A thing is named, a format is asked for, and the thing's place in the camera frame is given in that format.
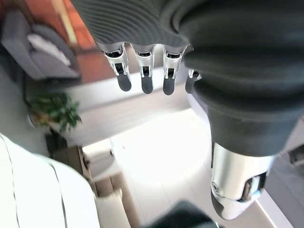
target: white cushion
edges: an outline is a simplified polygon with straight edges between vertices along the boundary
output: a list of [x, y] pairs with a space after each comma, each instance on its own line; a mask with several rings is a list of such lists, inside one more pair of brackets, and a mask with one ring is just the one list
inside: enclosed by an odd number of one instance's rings
[[65, 228], [54, 169], [1, 134], [0, 149], [0, 227]]
[[121, 191], [95, 199], [101, 228], [131, 228], [121, 198]]
[[29, 34], [27, 36], [27, 38], [35, 50], [44, 51], [44, 52], [50, 54], [51, 56], [60, 60], [66, 66], [71, 65], [70, 60], [51, 41], [46, 40], [46, 39], [42, 38], [40, 35], [34, 34], [34, 33]]

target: white wall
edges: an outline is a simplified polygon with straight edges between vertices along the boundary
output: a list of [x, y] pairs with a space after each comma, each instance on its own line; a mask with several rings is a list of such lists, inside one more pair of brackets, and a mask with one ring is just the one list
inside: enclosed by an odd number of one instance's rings
[[9, 78], [8, 60], [0, 57], [0, 132], [30, 152], [48, 156], [43, 131], [27, 121], [21, 89]]

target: robotic hand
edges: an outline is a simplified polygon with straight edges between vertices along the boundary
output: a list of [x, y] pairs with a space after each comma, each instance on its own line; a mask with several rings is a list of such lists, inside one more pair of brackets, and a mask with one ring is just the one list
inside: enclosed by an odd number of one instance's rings
[[153, 90], [163, 44], [164, 93], [184, 61], [186, 90], [206, 108], [215, 142], [211, 198], [224, 219], [264, 188], [275, 155], [304, 113], [304, 2], [297, 0], [72, 0], [122, 90], [131, 89], [124, 43], [142, 89]]

